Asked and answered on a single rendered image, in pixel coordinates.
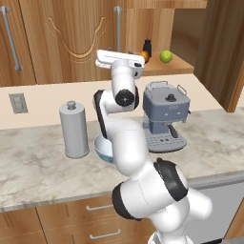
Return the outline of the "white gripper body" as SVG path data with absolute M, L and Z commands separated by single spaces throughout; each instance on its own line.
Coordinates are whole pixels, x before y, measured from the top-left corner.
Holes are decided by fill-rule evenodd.
M 141 55 L 104 50 L 98 50 L 96 52 L 95 65 L 101 68 L 109 68 L 114 61 L 118 60 L 128 60 L 132 64 L 136 63 L 137 67 L 143 67 L 145 65 L 145 59 Z

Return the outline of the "orange peach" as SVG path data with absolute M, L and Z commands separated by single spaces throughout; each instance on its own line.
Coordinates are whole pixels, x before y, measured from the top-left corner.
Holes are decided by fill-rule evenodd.
M 150 61 L 150 55 L 147 51 L 142 51 L 140 54 L 144 57 L 145 59 L 145 64 L 147 64 Z

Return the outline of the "green pear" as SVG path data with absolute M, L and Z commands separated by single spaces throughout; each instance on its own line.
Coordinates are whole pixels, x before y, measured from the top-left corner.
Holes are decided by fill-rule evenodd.
M 173 59 L 173 54 L 169 50 L 160 52 L 160 61 L 163 63 L 170 63 Z

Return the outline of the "wooden open shelf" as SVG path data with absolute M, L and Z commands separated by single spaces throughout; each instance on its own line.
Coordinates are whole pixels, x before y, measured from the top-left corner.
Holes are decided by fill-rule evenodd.
M 146 39 L 152 57 L 143 74 L 193 73 L 208 0 L 127 0 L 126 51 L 140 53 Z M 173 54 L 170 63 L 160 52 Z

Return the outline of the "wooden cabinet door with carving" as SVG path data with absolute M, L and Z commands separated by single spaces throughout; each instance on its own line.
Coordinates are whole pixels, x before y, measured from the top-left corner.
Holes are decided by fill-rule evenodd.
M 108 80 L 95 65 L 98 50 L 116 51 L 115 6 L 126 0 L 20 0 L 39 85 Z M 126 49 L 121 13 L 120 50 Z

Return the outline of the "plain wooden cabinet door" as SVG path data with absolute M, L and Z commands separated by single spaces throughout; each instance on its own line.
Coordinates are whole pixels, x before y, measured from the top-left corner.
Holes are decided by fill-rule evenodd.
M 17 71 L 14 67 L 10 41 L 5 27 L 3 15 L 0 12 L 0 87 L 35 85 L 31 51 L 25 30 L 20 0 L 0 0 L 0 7 L 10 9 L 8 19 L 11 34 L 17 52 L 18 60 L 23 70 Z

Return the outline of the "wooden base cabinet door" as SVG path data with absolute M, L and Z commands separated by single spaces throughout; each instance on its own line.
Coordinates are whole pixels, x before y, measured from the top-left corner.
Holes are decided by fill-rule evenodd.
M 36 210 L 0 213 L 0 244 L 47 244 Z

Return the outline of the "black bottle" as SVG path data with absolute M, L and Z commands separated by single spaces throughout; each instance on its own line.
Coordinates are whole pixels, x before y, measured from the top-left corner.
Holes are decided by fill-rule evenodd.
M 149 54 L 149 56 L 152 56 L 152 43 L 150 39 L 145 40 L 143 50 L 146 51 Z

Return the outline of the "grey coffee machine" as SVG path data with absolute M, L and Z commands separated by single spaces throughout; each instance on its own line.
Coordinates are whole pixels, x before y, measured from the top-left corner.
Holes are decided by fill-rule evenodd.
M 151 153 L 169 153 L 183 149 L 186 139 L 173 127 L 186 122 L 191 99 L 187 92 L 167 81 L 148 84 L 143 93 L 143 128 Z

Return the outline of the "grey cylindrical canister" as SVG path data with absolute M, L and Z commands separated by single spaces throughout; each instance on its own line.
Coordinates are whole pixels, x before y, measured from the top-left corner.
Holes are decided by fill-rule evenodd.
M 59 108 L 59 115 L 66 156 L 75 159 L 86 156 L 90 149 L 84 105 L 68 101 Z

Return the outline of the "tall wooden side panel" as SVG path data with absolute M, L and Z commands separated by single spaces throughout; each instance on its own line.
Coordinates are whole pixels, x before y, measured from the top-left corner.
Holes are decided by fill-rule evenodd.
M 244 87 L 244 0 L 209 0 L 194 75 L 226 112 Z

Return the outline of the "wooden drawer front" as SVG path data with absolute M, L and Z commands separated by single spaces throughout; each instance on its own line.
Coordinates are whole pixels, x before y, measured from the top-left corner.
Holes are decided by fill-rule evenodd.
M 115 214 L 113 207 L 89 212 L 86 210 L 87 205 L 90 207 L 112 205 L 112 197 L 107 194 L 72 202 L 40 206 L 37 207 L 37 212 L 40 217 L 40 222 L 45 230 L 87 223 L 104 216 Z
M 92 240 L 89 235 L 121 233 L 115 236 Z M 69 227 L 45 230 L 48 244 L 147 244 L 154 232 L 148 219 L 134 221 L 120 217 L 93 221 Z

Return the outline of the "grey dishwasher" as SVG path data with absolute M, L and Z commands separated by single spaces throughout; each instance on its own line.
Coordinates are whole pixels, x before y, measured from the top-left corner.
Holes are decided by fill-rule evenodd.
M 206 220 L 193 221 L 186 233 L 194 244 L 223 238 L 244 198 L 244 183 L 201 190 L 213 202 L 213 212 Z

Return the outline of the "grey wall socket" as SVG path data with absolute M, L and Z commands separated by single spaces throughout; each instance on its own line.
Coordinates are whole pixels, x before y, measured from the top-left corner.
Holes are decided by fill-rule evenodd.
M 28 107 L 23 93 L 10 94 L 10 103 L 14 113 L 27 113 Z

